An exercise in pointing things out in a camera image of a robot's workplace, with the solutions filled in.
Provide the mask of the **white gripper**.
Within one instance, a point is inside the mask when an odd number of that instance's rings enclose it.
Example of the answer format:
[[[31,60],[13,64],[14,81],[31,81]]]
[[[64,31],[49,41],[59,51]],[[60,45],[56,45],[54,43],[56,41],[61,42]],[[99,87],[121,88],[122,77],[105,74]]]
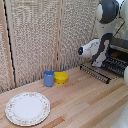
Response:
[[[102,66],[102,62],[92,61],[91,66],[92,66],[92,67],[101,67],[101,66]]]

